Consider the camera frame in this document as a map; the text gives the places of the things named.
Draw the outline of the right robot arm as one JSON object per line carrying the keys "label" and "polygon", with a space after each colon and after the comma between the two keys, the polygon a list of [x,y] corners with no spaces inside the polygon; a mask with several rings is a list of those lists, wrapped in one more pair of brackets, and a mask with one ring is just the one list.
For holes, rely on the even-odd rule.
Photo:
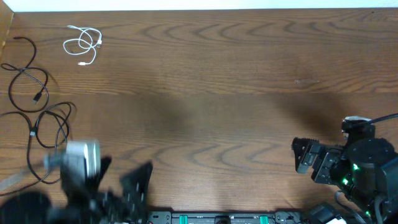
{"label": "right robot arm", "polygon": [[337,186],[374,223],[397,223],[397,153],[373,133],[351,133],[344,146],[294,138],[295,170]]}

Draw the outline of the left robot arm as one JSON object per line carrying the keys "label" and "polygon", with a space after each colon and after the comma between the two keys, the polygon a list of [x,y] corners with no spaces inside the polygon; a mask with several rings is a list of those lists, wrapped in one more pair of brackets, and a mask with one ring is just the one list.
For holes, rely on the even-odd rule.
{"label": "left robot arm", "polygon": [[17,194],[1,205],[1,223],[146,223],[150,161],[122,176],[123,194],[99,190],[112,158],[102,156],[99,142],[70,141],[66,150],[44,159],[49,170],[59,167],[64,207],[54,207],[40,191]]}

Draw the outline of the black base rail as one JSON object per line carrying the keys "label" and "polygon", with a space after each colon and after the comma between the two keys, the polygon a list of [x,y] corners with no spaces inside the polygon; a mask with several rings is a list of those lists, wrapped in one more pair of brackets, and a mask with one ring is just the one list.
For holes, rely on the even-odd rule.
{"label": "black base rail", "polygon": [[200,213],[153,211],[149,213],[148,224],[301,224],[300,212],[265,213]]}

